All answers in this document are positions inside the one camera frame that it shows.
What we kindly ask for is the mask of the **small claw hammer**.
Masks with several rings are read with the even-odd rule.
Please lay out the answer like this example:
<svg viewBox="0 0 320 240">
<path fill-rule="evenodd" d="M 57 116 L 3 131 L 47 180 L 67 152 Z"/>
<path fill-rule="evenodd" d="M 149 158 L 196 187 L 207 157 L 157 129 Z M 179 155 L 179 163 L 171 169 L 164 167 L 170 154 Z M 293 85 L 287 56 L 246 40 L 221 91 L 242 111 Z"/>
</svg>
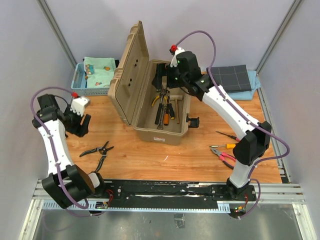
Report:
<svg viewBox="0 0 320 240">
<path fill-rule="evenodd" d="M 161 117 L 161 112 L 162 112 L 162 107 L 163 105 L 166 104 L 164 97 L 162 96 L 161 99 L 159 99 L 159 105 L 158 105 L 158 109 L 157 109 L 157 113 L 156 113 L 156 117 L 155 117 L 155 124 L 158 125 L 159 121 L 160 121 L 160 117 Z"/>
</svg>

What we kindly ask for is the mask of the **yellow black handled pliers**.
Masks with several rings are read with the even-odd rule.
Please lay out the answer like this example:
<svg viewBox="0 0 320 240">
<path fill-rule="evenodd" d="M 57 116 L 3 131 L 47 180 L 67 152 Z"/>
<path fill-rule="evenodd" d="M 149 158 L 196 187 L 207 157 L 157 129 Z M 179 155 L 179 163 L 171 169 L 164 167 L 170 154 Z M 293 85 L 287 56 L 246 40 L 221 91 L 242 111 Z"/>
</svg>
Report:
<svg viewBox="0 0 320 240">
<path fill-rule="evenodd" d="M 167 87 L 162 87 L 161 89 L 157 89 L 156 92 L 158 93 L 158 95 L 153 99 L 151 106 L 154 107 L 157 100 L 161 99 L 161 97 L 163 97 L 165 104 L 168 104 L 168 90 Z"/>
</svg>

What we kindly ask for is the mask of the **tan plastic tool box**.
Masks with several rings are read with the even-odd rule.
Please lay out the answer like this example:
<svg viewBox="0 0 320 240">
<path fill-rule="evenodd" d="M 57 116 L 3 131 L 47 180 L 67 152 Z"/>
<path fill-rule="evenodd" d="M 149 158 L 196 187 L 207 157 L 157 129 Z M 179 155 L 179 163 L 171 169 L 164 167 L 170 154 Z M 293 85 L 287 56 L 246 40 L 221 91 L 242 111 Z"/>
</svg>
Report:
<svg viewBox="0 0 320 240">
<path fill-rule="evenodd" d="M 160 100 L 152 107 L 151 103 L 158 95 L 152 80 L 157 64 L 162 60 L 150 59 L 143 23 L 138 21 L 130 29 L 125 50 L 110 82 L 110 97 L 119 117 L 128 126 L 132 126 L 139 138 L 145 142 L 167 145 L 179 145 L 190 128 L 198 128 L 200 119 L 191 118 L 191 96 L 180 88 L 169 89 L 169 96 L 182 95 L 179 101 L 179 119 L 169 119 L 163 130 L 157 129 L 156 114 Z"/>
</svg>

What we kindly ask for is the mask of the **red black thin screwdriver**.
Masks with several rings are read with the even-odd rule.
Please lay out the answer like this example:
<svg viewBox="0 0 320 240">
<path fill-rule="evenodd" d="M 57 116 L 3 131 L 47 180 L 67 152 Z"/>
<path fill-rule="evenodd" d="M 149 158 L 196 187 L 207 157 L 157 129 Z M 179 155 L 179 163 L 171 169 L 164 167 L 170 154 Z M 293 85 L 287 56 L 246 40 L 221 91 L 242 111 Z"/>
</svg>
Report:
<svg viewBox="0 0 320 240">
<path fill-rule="evenodd" d="M 217 132 L 218 134 L 221 134 L 221 135 L 227 136 L 227 137 L 229 137 L 229 138 L 231 138 L 231 139 L 233 139 L 233 140 L 236 140 L 237 142 L 240 141 L 240 139 L 239 139 L 237 136 L 235 136 L 235 135 L 223 133 L 223 132 L 220 132 L 220 131 L 216 131 L 216 132 Z"/>
</svg>

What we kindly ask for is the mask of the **black yellow handled screwdriver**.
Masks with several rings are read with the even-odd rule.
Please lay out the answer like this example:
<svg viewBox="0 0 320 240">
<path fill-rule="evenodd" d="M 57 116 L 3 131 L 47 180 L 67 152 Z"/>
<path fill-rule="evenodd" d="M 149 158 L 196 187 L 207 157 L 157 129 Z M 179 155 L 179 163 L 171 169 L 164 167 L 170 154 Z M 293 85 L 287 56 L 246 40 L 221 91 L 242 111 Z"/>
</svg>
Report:
<svg viewBox="0 0 320 240">
<path fill-rule="evenodd" d="M 171 120 L 174 120 L 176 118 L 176 114 L 175 111 L 173 109 L 173 105 L 171 103 L 171 98 L 168 95 L 168 102 L 167 102 L 167 110 L 168 110 L 168 114 Z"/>
</svg>

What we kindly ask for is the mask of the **silver open-end wrench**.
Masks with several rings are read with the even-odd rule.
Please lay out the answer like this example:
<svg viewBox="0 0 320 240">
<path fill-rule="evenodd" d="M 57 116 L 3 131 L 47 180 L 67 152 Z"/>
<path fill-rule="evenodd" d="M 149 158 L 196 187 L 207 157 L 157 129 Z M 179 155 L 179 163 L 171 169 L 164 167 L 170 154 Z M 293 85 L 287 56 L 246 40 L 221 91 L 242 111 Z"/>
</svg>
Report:
<svg viewBox="0 0 320 240">
<path fill-rule="evenodd" d="M 166 113 L 166 107 L 167 107 L 166 104 L 164 104 L 162 106 L 161 115 L 160 115 L 160 119 L 159 119 L 159 124 L 157 126 L 158 130 L 163 130 L 164 129 L 164 117 L 165 117 L 165 113 Z"/>
</svg>

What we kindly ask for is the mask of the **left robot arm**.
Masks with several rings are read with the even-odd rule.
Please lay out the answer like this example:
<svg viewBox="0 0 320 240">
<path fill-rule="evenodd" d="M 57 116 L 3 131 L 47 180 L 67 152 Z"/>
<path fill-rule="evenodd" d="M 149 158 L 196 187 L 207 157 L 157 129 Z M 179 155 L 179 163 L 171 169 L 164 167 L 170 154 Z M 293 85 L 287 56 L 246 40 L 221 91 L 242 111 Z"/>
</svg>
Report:
<svg viewBox="0 0 320 240">
<path fill-rule="evenodd" d="M 76 93 L 72 96 L 65 110 L 61 110 L 53 94 L 37 97 L 40 109 L 33 112 L 32 120 L 42 136 L 48 159 L 47 177 L 41 181 L 42 187 L 62 209 L 90 196 L 101 198 L 107 193 L 107 185 L 97 171 L 87 174 L 72 161 L 66 134 L 84 137 L 91 120 L 85 113 L 90 100 Z"/>
</svg>

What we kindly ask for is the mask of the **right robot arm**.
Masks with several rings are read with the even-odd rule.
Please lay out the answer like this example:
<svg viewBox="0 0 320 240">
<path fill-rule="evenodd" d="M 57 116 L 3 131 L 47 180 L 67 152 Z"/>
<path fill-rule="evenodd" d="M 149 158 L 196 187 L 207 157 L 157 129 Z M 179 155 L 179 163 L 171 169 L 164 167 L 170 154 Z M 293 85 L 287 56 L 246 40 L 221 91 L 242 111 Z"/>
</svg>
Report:
<svg viewBox="0 0 320 240">
<path fill-rule="evenodd" d="M 210 70 L 202 74 L 197 57 L 191 51 L 177 48 L 171 62 L 158 63 L 152 85 L 160 88 L 163 77 L 170 89 L 185 88 L 189 95 L 215 110 L 236 134 L 239 142 L 232 150 L 235 166 L 226 181 L 226 193 L 232 200 L 240 199 L 249 186 L 254 164 L 270 146 L 271 124 L 259 122 L 245 112 L 223 86 L 215 82 Z"/>
</svg>

